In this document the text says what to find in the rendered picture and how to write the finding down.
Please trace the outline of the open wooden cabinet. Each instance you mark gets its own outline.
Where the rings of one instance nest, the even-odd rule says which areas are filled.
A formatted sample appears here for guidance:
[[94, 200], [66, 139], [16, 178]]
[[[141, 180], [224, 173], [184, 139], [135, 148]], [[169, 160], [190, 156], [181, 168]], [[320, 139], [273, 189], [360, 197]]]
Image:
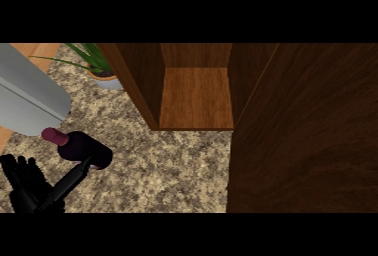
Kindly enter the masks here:
[[276, 48], [271, 43], [99, 45], [153, 131], [231, 131]]

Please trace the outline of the dark wooden cabinet door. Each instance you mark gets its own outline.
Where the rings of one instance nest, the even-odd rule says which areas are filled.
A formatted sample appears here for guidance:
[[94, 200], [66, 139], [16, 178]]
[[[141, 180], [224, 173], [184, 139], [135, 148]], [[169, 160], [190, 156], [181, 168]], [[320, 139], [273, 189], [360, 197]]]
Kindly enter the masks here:
[[231, 134], [236, 212], [378, 212], [378, 43], [279, 44]]

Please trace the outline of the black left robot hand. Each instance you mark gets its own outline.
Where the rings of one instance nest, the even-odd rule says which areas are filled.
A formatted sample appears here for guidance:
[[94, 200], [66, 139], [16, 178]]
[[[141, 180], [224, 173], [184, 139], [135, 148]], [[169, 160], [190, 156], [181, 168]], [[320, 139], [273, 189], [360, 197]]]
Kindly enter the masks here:
[[90, 155], [75, 165], [54, 185], [50, 185], [37, 166], [35, 159], [17, 158], [11, 154], [0, 156], [4, 176], [11, 185], [10, 204], [16, 213], [60, 214], [65, 212], [65, 197], [87, 176]]

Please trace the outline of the dark wine bottle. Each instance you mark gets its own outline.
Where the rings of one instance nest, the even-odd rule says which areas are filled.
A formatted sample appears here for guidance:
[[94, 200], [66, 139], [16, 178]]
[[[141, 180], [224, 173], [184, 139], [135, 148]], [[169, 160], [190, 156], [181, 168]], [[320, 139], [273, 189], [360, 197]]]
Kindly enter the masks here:
[[112, 150], [84, 132], [60, 132], [54, 128], [41, 131], [45, 141], [57, 145], [59, 156], [68, 161], [82, 161], [88, 155], [94, 155], [90, 164], [96, 169], [104, 169], [112, 162]]

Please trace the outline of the green potted plant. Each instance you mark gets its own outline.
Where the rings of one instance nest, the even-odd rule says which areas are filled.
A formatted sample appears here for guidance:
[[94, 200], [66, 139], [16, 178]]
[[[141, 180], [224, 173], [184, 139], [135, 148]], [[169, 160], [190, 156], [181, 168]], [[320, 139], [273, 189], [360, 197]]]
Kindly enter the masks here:
[[122, 85], [97, 45], [94, 43], [81, 43], [81, 47], [76, 47], [72, 43], [65, 43], [65, 46], [78, 55], [84, 61], [84, 65], [51, 57], [32, 55], [32, 58], [60, 62], [84, 69], [102, 89], [119, 90]]

